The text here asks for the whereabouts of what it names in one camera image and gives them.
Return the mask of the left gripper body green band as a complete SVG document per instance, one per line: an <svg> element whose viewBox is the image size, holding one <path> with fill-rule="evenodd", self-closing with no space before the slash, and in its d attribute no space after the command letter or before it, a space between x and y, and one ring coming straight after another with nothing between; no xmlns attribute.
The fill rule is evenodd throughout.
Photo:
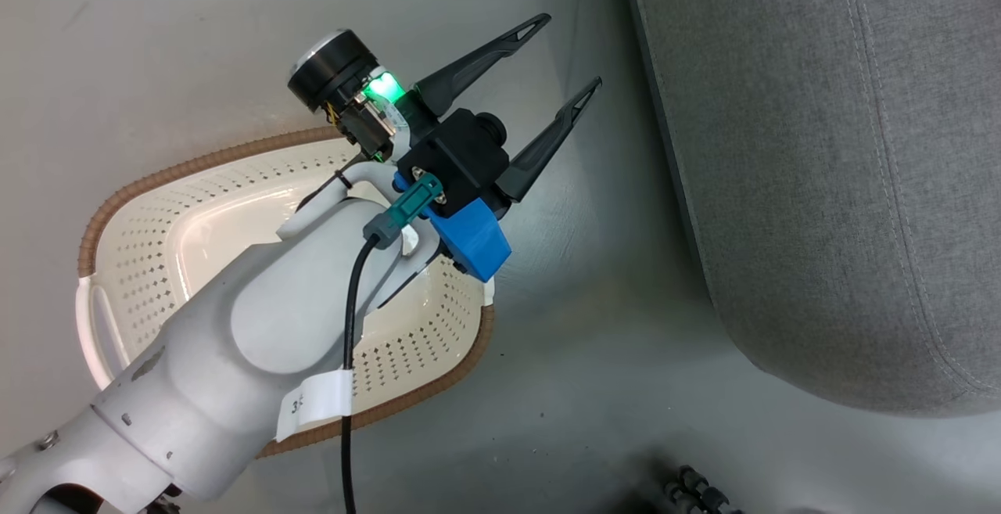
<svg viewBox="0 0 1001 514"><path fill-rule="evenodd" d="M330 33L293 65L287 88L320 110L362 161L396 161L435 128L416 90L405 90L351 30Z"/></svg>

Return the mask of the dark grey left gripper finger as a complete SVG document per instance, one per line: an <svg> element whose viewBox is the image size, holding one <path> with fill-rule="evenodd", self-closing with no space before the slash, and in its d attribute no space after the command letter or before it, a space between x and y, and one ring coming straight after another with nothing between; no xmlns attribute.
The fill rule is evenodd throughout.
<svg viewBox="0 0 1001 514"><path fill-rule="evenodd" d="M569 137L578 124L587 104L601 89L603 79L594 77L578 93L558 109L554 120L536 138L529 141L514 158L507 170L497 179L496 186L505 198L513 203L521 203L536 180L550 163L551 158Z"/></svg>
<svg viewBox="0 0 1001 514"><path fill-rule="evenodd" d="M535 37L548 22L551 15L540 13L500 34L483 46L468 52L465 56L447 64L432 74L418 80L414 88L421 95L423 104L435 116L450 111L454 100L479 77L497 64L500 59L514 56L528 40Z"/></svg>

